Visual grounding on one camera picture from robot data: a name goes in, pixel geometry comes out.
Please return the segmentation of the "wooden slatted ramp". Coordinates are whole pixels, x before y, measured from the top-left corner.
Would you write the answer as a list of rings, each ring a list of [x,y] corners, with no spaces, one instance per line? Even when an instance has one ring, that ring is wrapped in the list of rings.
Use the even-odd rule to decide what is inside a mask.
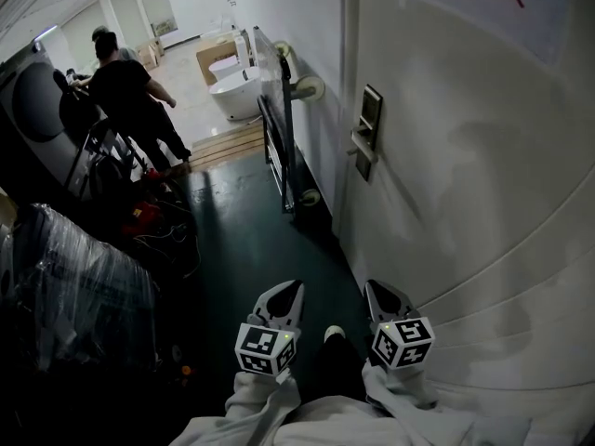
[[[192,172],[201,172],[262,151],[264,129],[262,121],[258,120],[194,144],[190,169]]]

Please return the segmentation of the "person's left forearm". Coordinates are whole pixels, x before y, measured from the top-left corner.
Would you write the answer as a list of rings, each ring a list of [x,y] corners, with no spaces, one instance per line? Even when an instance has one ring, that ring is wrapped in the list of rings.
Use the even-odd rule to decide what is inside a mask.
[[[222,417],[191,419],[170,446],[273,446],[284,420],[301,404],[290,373],[279,379],[239,372]]]

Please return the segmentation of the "large brown cardboard box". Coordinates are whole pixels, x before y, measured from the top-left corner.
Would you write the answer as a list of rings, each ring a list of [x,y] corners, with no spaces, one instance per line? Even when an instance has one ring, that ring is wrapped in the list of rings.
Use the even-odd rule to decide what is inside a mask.
[[[217,78],[209,70],[209,67],[220,60],[235,57],[237,55],[236,46],[234,42],[228,42],[218,46],[204,47],[196,52],[196,59],[198,61],[200,70],[205,78],[207,85],[213,85]]]

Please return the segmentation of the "person's right forearm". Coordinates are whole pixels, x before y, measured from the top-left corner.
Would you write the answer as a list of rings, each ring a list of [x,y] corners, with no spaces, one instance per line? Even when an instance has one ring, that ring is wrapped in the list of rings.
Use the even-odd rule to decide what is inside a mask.
[[[366,361],[362,377],[367,401],[397,422],[411,446],[523,446],[528,436],[526,418],[441,405],[421,368],[392,371]]]

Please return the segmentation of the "black metal stand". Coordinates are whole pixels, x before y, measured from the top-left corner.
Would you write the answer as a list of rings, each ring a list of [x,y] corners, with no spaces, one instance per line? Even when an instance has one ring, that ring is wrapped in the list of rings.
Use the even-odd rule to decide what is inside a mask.
[[[148,170],[136,143],[112,128],[108,119],[93,124],[85,133],[64,187],[79,201],[99,197],[112,181],[134,181]]]

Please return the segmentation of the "white toilet tank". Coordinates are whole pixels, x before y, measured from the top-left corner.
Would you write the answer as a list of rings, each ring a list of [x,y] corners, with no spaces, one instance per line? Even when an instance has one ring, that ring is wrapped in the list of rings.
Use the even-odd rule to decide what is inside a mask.
[[[241,66],[242,69],[247,69],[251,66],[251,57],[250,57],[250,43],[249,40],[243,36],[239,35],[234,38],[234,43],[236,47],[236,56],[238,59],[238,64]]]

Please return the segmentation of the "person's white hoodie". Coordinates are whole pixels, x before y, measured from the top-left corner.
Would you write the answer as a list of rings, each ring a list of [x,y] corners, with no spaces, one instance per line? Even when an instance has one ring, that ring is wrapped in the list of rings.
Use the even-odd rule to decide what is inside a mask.
[[[289,414],[272,446],[413,446],[400,423],[344,396],[310,401]]]

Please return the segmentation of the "low cardboard boxes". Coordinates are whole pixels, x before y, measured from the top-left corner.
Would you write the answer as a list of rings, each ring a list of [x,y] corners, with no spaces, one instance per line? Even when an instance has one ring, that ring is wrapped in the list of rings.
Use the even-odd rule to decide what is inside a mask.
[[[138,46],[136,50],[140,63],[148,72],[160,65],[162,56],[165,54],[165,50],[163,49],[159,38],[153,38],[143,43]]]

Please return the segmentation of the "person's black trousers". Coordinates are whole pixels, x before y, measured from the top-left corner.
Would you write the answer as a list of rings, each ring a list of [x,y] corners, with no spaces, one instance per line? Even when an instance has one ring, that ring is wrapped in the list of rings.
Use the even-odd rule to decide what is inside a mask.
[[[343,396],[365,401],[362,377],[364,361],[341,333],[331,334],[321,346],[313,364],[312,378],[305,389],[305,400]]]

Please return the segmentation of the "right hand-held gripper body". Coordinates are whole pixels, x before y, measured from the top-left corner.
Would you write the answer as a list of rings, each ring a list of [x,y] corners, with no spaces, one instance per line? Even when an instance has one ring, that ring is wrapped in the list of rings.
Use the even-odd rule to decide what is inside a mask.
[[[371,349],[390,370],[420,366],[428,357],[435,334],[427,317],[382,322]]]

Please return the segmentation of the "plastic-wrapped dark appliance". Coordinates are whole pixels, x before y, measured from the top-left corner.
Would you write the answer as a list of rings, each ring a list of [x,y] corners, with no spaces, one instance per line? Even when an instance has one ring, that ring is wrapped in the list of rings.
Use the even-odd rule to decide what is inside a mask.
[[[154,311],[149,272],[47,204],[22,207],[0,242],[0,358],[152,371]]]

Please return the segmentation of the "white toilet bowl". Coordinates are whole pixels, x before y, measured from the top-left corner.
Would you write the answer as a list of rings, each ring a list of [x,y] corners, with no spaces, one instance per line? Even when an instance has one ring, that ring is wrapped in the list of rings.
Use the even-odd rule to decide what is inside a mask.
[[[213,74],[215,80],[218,82],[235,72],[239,72],[242,68],[242,64],[238,57],[236,55],[232,55],[225,59],[220,59],[213,62],[208,67],[208,70]]]

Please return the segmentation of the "grey platform trolley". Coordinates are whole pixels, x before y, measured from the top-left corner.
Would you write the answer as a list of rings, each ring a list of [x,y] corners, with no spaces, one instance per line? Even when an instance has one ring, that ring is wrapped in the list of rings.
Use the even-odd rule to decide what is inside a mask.
[[[264,131],[265,161],[281,195],[282,210],[297,216],[307,191],[298,170],[298,147],[295,140],[292,103],[312,102],[324,95],[324,81],[315,75],[292,80],[289,56],[291,46],[274,43],[258,27],[253,27],[255,58],[260,75],[258,108]]]

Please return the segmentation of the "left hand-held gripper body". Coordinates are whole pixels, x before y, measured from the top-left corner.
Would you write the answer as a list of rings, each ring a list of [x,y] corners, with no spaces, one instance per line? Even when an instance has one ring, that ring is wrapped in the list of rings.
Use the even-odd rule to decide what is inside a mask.
[[[265,322],[258,315],[249,315],[240,325],[235,354],[243,371],[278,376],[297,355],[298,324],[288,319]]]

